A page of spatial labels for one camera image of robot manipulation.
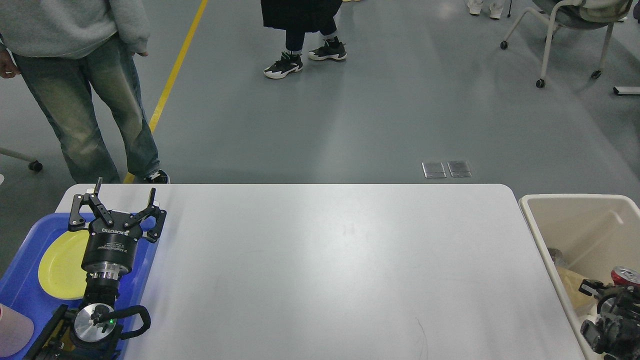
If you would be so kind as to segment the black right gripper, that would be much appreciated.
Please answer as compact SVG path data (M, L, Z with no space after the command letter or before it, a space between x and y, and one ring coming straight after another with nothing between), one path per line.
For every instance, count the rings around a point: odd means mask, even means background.
M583 279L578 291L598 303L598 321L582 322L580 333L597 354L605 358L640 355L639 291L623 287L613 295L613 283Z

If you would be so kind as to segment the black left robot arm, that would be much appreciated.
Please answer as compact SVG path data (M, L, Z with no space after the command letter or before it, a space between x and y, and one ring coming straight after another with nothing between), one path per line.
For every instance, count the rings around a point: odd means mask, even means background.
M76 194L69 231L87 230L80 267L86 287L80 305L60 305L30 346L26 360L116 360L118 344L151 327L148 310L139 304L117 305L124 276L133 272L138 244L155 244L162 234L166 210L155 204L150 189L147 206L136 213L109 210L99 199L99 177L93 191Z

